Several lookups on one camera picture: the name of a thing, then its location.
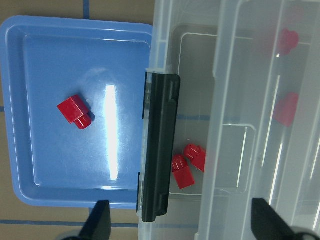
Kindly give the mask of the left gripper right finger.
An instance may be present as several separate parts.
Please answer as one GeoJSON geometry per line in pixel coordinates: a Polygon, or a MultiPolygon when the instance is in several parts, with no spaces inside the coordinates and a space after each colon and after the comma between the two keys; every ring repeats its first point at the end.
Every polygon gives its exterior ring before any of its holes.
{"type": "Polygon", "coordinates": [[[263,198],[251,202],[251,231],[257,240],[302,240],[263,198]]]}

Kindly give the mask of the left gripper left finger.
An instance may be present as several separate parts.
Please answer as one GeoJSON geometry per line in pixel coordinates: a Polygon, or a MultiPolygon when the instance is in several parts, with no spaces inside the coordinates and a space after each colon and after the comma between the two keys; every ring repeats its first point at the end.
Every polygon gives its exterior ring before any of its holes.
{"type": "Polygon", "coordinates": [[[108,200],[99,200],[78,237],[80,240],[108,240],[111,236],[111,211],[108,200]]]}

